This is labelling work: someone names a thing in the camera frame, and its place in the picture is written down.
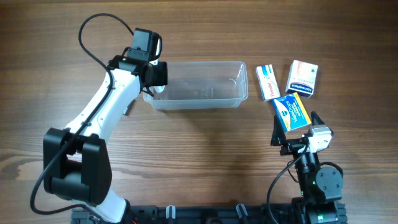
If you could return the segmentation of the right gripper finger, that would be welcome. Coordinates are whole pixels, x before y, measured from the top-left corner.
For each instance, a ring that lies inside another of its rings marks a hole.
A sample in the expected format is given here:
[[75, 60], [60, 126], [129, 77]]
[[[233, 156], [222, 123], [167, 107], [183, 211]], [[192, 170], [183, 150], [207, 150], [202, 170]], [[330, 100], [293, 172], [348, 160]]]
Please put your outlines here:
[[277, 115], [274, 116], [274, 128], [271, 137], [271, 146], [282, 146], [286, 142], [286, 136], [282, 124]]
[[312, 134], [333, 134], [333, 131], [322, 121], [319, 115], [315, 112], [311, 112], [312, 127], [310, 132]]

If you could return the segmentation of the blue yellow VapoDrops box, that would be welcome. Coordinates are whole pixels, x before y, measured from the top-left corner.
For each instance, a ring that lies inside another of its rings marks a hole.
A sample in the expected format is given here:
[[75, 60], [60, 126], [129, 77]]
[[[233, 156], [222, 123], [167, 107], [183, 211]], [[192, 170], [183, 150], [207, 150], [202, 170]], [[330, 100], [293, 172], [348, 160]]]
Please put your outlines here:
[[297, 93], [273, 99], [272, 104], [285, 133], [311, 123], [308, 113]]

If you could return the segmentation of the Hansaplast plaster box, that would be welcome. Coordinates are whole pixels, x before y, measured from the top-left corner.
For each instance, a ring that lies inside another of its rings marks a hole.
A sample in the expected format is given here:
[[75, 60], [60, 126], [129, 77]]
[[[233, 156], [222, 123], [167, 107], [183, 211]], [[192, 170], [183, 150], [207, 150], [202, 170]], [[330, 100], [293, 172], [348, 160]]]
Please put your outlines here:
[[290, 66], [286, 93], [297, 92], [300, 96], [311, 97], [315, 89], [318, 65], [294, 60]]

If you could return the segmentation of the white calamine lotion bottle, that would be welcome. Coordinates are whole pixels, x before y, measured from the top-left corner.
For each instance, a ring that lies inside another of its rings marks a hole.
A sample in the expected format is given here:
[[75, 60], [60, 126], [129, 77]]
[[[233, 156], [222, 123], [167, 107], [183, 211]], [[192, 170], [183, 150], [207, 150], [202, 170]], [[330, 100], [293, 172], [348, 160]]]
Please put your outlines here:
[[165, 86], [155, 86], [154, 89], [157, 93], [162, 93], [165, 89]]

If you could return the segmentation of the green Zam-Buk ointment box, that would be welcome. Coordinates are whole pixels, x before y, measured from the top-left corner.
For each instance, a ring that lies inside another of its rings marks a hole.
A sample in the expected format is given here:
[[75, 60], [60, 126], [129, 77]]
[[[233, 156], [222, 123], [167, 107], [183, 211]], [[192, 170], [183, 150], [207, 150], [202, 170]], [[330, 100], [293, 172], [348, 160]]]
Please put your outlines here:
[[126, 109], [124, 110], [124, 112], [123, 112], [123, 115], [124, 115], [124, 116], [127, 116], [127, 115], [129, 114], [129, 112], [131, 111], [131, 108], [132, 108], [134, 102], [135, 102], [135, 100], [132, 100], [132, 101], [128, 104], [127, 108], [126, 108]]

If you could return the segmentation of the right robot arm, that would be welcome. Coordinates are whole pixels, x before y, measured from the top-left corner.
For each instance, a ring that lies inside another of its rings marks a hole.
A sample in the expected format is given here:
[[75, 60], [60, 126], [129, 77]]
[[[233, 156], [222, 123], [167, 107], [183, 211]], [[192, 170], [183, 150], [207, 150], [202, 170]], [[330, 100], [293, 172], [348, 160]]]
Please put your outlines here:
[[272, 181], [266, 196], [268, 219], [282, 223], [272, 208], [271, 193], [277, 181], [291, 168], [297, 173], [301, 196], [288, 205], [291, 223], [343, 223], [343, 214], [337, 201], [342, 199], [343, 169], [333, 162], [320, 162], [318, 153], [327, 149], [334, 132], [311, 112], [311, 126], [300, 138], [287, 139], [282, 123], [274, 116], [271, 146], [280, 147], [280, 155], [293, 156]]

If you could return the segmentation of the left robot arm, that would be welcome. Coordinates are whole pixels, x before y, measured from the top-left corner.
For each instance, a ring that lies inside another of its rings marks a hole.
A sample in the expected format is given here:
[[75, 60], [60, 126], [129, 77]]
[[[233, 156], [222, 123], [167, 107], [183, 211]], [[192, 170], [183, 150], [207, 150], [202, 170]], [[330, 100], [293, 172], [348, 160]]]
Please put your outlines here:
[[168, 83], [159, 34], [135, 29], [130, 48], [105, 66], [99, 90], [64, 129], [44, 136], [44, 189], [71, 200], [105, 223], [122, 223], [129, 202], [111, 190], [112, 171], [106, 144], [120, 117], [140, 93]]

